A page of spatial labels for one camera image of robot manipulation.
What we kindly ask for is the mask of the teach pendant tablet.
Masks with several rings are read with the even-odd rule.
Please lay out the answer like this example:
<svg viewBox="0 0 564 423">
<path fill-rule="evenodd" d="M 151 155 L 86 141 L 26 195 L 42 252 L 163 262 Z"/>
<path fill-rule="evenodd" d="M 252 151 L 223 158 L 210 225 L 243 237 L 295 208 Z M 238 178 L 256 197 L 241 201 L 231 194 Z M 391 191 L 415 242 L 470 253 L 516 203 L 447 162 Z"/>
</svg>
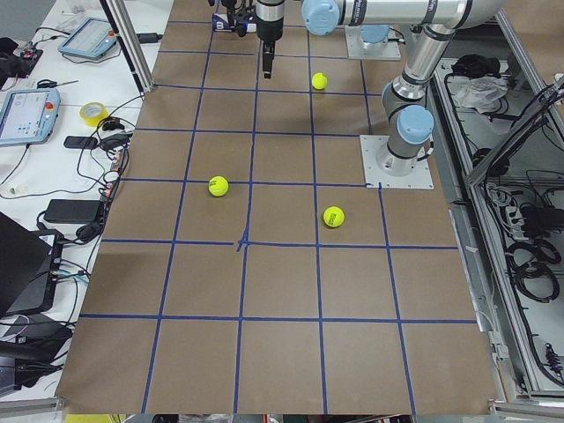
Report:
<svg viewBox="0 0 564 423">
<path fill-rule="evenodd" d="M 105 19 L 87 18 L 58 46 L 62 55 L 95 60 L 103 57 L 117 42 Z"/>
<path fill-rule="evenodd" d="M 9 92 L 1 109 L 1 146 L 45 143 L 53 132 L 60 103 L 55 88 Z"/>
</svg>

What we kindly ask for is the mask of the black handled scissors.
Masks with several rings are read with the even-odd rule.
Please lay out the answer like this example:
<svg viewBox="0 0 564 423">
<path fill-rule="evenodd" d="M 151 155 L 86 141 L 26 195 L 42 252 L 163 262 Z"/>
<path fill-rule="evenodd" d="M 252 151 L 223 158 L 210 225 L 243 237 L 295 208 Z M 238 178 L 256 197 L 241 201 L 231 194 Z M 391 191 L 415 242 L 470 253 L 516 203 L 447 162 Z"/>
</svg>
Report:
<svg viewBox="0 0 564 423">
<path fill-rule="evenodd" d="M 37 89 L 57 88 L 58 86 L 75 84 L 77 82 L 78 82 L 77 80 L 57 82 L 51 79 L 42 79 L 37 82 L 36 88 Z"/>
</svg>

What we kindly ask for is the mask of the black power adapter brick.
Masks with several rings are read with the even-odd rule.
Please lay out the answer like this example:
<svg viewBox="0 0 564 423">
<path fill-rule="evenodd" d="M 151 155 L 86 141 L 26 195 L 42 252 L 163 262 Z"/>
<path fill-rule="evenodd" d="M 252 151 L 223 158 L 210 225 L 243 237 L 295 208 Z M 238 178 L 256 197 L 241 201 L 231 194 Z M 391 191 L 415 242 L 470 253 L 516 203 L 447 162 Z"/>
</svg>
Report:
<svg viewBox="0 0 564 423">
<path fill-rule="evenodd" d="M 79 224 L 96 220 L 101 202 L 83 199 L 52 199 L 44 214 L 49 223 Z"/>
</svg>

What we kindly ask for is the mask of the far teach pendant tablet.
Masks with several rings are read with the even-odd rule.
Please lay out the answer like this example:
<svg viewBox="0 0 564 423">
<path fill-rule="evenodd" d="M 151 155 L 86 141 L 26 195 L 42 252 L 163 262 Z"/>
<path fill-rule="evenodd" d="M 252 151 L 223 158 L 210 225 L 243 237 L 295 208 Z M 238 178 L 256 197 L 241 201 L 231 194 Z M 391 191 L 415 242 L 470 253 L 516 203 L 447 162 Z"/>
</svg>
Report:
<svg viewBox="0 0 564 423">
<path fill-rule="evenodd" d="M 62 55 L 95 60 L 103 57 L 117 42 L 105 19 L 87 18 L 58 46 Z"/>
</svg>

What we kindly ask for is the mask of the brown paper mat blue grid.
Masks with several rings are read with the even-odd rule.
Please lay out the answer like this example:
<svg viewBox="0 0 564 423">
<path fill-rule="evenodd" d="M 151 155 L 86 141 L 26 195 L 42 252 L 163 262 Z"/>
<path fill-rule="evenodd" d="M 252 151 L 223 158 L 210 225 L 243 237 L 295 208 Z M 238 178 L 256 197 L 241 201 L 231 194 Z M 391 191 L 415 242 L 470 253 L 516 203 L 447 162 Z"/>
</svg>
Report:
<svg viewBox="0 0 564 423">
<path fill-rule="evenodd" d="M 441 186 L 364 183 L 359 137 L 387 131 L 402 64 L 347 59 L 342 33 L 308 34 L 287 2 L 266 79 L 258 39 L 214 33 L 211 14 L 173 4 L 57 388 L 66 410 L 486 413 L 491 356 Z"/>
</svg>

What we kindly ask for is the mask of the tennis ball near far base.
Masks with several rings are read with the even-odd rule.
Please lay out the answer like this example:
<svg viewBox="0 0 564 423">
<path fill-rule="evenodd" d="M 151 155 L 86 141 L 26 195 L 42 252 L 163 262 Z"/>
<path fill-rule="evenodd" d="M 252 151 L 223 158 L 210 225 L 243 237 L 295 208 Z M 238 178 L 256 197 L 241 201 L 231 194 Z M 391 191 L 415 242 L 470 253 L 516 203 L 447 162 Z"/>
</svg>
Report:
<svg viewBox="0 0 564 423">
<path fill-rule="evenodd" d="M 317 91 L 322 91 L 327 87 L 328 77 L 323 72 L 315 73 L 311 78 L 311 85 Z"/>
</svg>

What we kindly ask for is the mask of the tennis ball centre left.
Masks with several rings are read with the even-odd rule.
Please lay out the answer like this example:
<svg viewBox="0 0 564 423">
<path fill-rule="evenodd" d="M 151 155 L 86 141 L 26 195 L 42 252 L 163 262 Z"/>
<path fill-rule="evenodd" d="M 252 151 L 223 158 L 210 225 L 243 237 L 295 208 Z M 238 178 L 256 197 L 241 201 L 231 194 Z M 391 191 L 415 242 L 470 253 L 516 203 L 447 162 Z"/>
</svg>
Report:
<svg viewBox="0 0 564 423">
<path fill-rule="evenodd" d="M 213 176 L 208 181 L 208 191 L 214 197 L 222 197 L 229 191 L 229 182 L 224 176 Z"/>
</svg>

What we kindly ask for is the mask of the black laptop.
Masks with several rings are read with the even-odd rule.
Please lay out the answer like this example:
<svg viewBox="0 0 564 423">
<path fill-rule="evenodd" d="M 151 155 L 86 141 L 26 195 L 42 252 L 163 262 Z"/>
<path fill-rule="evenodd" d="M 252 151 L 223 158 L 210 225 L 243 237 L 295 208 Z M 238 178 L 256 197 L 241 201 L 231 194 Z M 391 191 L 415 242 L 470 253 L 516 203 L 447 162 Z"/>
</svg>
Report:
<svg viewBox="0 0 564 423">
<path fill-rule="evenodd" d="M 62 238 L 55 229 L 30 231 L 1 215 L 1 316 L 52 308 Z"/>
</svg>

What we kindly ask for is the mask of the yellow tape roll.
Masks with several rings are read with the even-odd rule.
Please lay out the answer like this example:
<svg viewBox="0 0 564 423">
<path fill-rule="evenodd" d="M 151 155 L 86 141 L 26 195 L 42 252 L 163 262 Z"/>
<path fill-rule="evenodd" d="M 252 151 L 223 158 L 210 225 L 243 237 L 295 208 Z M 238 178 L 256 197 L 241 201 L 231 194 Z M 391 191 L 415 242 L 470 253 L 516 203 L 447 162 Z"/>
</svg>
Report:
<svg viewBox="0 0 564 423">
<path fill-rule="evenodd" d="M 100 122 L 109 117 L 109 112 L 104 104 L 93 101 L 82 106 L 79 115 L 87 126 L 96 128 Z"/>
</svg>

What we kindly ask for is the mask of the white crumpled cloth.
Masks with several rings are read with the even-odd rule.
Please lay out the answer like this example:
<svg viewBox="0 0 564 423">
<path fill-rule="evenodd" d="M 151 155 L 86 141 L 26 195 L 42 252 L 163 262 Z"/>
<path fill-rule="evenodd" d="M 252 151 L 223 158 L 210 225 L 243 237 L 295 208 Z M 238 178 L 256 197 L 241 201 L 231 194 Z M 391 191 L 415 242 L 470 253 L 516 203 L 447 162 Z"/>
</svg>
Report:
<svg viewBox="0 0 564 423">
<path fill-rule="evenodd" d="M 473 108 L 481 114 L 492 113 L 499 109 L 507 92 L 508 82 L 503 78 L 474 78 L 462 83 L 453 100 L 458 107 Z"/>
</svg>

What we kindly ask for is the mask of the aluminium frame post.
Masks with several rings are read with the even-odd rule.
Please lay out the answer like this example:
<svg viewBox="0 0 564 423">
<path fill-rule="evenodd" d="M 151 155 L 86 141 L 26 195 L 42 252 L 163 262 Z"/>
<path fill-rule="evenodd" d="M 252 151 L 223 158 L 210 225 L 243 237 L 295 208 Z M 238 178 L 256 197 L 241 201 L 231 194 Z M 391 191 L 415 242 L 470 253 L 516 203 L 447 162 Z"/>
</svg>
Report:
<svg viewBox="0 0 564 423">
<path fill-rule="evenodd" d="M 117 37 L 137 90 L 141 95 L 147 94 L 153 89 L 154 80 L 125 2 L 100 0 L 99 3 Z"/>
</svg>

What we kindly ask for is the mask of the blue white tennis ball can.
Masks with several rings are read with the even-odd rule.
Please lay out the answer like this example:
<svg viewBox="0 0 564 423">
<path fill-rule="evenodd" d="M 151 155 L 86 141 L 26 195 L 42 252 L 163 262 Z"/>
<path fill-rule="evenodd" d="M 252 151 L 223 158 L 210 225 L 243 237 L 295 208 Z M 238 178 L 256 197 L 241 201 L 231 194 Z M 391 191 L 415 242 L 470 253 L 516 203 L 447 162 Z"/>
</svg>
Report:
<svg viewBox="0 0 564 423">
<path fill-rule="evenodd" d="M 254 16 L 247 12 L 234 14 L 233 24 L 230 24 L 227 14 L 214 13 L 211 17 L 214 32 L 255 33 L 256 22 Z"/>
</svg>

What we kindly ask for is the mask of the black remote phone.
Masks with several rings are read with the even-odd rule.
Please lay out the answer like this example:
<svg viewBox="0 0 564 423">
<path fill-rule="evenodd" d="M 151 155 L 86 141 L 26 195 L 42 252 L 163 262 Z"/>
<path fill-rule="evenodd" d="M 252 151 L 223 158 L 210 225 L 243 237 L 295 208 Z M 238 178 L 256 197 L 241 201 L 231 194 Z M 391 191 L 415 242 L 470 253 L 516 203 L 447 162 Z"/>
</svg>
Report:
<svg viewBox="0 0 564 423">
<path fill-rule="evenodd" d="M 87 136 L 68 136 L 64 139 L 63 146 L 67 149 L 93 150 L 98 146 L 98 139 Z"/>
</svg>

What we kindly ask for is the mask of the tennis ball with black print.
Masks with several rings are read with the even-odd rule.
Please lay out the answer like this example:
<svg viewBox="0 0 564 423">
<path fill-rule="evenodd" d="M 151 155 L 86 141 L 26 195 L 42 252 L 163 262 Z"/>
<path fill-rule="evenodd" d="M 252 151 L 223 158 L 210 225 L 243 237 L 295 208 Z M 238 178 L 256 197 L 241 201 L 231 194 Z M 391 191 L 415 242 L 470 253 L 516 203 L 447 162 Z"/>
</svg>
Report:
<svg viewBox="0 0 564 423">
<path fill-rule="evenodd" d="M 345 212 L 338 206 L 332 205 L 323 211 L 323 223 L 329 228 L 337 228 L 345 223 Z"/>
</svg>

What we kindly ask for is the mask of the near teach pendant tablet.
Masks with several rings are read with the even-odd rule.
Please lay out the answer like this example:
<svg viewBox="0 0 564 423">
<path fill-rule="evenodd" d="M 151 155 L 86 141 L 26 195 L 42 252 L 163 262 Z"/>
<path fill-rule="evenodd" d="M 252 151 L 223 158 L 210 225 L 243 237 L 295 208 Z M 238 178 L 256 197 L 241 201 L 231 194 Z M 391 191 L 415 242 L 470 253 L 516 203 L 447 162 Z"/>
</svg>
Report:
<svg viewBox="0 0 564 423">
<path fill-rule="evenodd" d="M 55 88 L 9 92 L 1 109 L 1 146 L 45 143 L 53 132 L 60 103 Z"/>
</svg>

